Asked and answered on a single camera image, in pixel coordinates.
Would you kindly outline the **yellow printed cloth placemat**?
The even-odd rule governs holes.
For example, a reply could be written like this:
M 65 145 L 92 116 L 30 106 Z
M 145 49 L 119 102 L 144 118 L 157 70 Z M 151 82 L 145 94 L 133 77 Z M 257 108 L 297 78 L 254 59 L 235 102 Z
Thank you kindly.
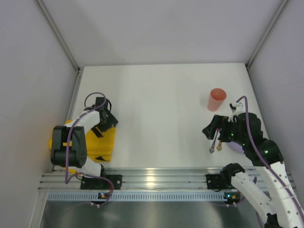
M 52 132 L 52 138 L 48 141 L 51 150 L 51 162 L 54 165 L 65 167 L 66 152 L 68 152 L 69 166 L 84 166 L 88 159 L 94 162 L 110 161 L 114 149 L 116 128 L 112 127 L 102 133 L 102 138 L 97 138 L 92 130 L 88 130 L 79 121 L 73 127 L 72 120 L 65 122 L 63 126 L 55 126 Z

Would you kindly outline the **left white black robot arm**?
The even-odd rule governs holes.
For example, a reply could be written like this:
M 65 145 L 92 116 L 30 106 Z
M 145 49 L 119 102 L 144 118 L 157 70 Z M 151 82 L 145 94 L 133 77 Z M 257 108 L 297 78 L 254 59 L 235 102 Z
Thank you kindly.
M 118 120 L 111 113 L 112 103 L 97 93 L 95 103 L 85 105 L 81 114 L 64 125 L 55 126 L 49 140 L 50 160 L 65 169 L 65 183 L 72 176 L 106 178 L 101 162 L 111 160 Z

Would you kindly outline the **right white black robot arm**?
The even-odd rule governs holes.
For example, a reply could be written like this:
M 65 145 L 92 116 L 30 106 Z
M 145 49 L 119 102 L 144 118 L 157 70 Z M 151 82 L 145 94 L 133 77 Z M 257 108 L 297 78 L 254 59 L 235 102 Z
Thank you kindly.
M 304 210 L 288 179 L 283 156 L 277 144 L 265 138 L 261 121 L 256 114 L 241 113 L 229 119 L 215 115 L 202 130 L 207 139 L 240 145 L 263 180 L 265 194 L 238 163 L 231 163 L 220 171 L 223 181 L 243 194 L 261 218 L 265 228 L 302 228 Z

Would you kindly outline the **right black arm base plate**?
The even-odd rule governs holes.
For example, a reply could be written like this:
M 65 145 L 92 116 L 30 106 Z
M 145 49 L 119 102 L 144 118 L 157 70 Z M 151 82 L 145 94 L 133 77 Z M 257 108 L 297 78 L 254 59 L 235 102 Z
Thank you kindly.
M 206 183 L 208 190 L 221 191 L 228 189 L 228 185 L 220 174 L 207 174 Z

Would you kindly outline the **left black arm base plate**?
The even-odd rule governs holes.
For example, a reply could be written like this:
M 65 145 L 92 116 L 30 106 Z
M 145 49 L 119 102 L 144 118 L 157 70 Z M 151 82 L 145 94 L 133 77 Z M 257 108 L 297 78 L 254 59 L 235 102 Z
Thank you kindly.
M 113 184 L 114 190 L 120 190 L 122 186 L 122 175 L 107 175 L 107 179 L 109 179 Z M 111 184 L 108 181 L 97 179 L 97 178 L 89 178 L 82 177 L 80 189 L 81 190 L 110 190 Z

